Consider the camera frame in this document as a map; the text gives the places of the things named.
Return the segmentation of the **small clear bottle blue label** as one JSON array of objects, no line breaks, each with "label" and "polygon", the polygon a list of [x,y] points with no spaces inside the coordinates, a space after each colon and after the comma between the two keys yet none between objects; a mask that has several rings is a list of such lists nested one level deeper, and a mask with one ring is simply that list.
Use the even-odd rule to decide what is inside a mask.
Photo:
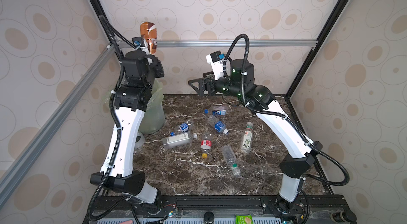
[{"label": "small clear bottle blue label", "polygon": [[175,136],[178,134],[187,133],[194,127],[193,121],[183,122],[180,125],[177,125],[174,130],[170,133],[170,136]]}]

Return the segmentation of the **clear Pocari bottle blue label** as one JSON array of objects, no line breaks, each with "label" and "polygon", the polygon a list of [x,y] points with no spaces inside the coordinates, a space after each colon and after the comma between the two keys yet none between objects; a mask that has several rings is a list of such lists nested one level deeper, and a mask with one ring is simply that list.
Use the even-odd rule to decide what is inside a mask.
[{"label": "clear Pocari bottle blue label", "polygon": [[229,130],[226,128],[226,125],[214,115],[209,115],[207,117],[207,123],[216,130],[219,134],[229,134]]}]

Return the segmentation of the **brown Nescafe bottle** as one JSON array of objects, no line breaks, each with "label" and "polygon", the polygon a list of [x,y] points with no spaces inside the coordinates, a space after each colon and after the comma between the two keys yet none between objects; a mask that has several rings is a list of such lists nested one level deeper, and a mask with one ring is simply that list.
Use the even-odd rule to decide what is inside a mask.
[{"label": "brown Nescafe bottle", "polygon": [[143,22],[140,25],[141,37],[149,54],[155,54],[158,47],[158,33],[154,23]]}]

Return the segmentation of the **clear bottle red label yellow cap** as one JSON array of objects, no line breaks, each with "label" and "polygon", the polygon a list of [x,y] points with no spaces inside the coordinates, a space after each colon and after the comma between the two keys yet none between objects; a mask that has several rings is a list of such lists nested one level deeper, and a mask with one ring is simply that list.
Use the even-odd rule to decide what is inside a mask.
[{"label": "clear bottle red label yellow cap", "polygon": [[200,149],[201,149],[201,157],[203,159],[208,158],[208,154],[212,149],[212,140],[213,140],[213,137],[210,134],[205,134],[202,136]]}]

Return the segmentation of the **clear bottle white cap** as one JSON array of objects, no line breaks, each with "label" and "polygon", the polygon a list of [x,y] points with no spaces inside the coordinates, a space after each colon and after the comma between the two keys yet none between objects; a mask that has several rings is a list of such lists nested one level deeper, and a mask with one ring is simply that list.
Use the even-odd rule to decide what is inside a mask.
[{"label": "clear bottle white cap", "polygon": [[198,137],[196,133],[191,133],[190,131],[188,131],[182,134],[165,137],[162,139],[162,143],[165,149],[171,149],[191,143],[194,139],[197,138]]}]

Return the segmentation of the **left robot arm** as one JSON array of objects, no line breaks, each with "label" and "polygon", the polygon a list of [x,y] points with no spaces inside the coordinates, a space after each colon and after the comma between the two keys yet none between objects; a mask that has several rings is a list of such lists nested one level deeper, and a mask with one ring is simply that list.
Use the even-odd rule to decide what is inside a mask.
[{"label": "left robot arm", "polygon": [[154,81],[163,77],[161,62],[138,49],[128,52],[121,64],[126,82],[112,91],[110,110],[114,120],[111,143],[101,170],[90,182],[101,188],[122,193],[127,201],[154,204],[159,190],[149,185],[143,172],[133,169],[133,155],[140,125],[152,97]]}]

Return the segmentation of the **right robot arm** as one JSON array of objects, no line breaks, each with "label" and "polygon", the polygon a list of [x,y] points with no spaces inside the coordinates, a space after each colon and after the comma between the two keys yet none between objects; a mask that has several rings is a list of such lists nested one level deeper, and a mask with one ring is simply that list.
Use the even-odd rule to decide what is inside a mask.
[{"label": "right robot arm", "polygon": [[304,174],[314,164],[317,150],[321,149],[320,144],[300,131],[268,88],[255,84],[255,68],[251,63],[243,59],[233,60],[229,77],[219,61],[212,63],[211,67],[212,72],[190,80],[189,86],[200,96],[220,93],[238,98],[274,132],[288,151],[279,165],[283,172],[279,198],[286,203],[294,202],[301,191]]}]

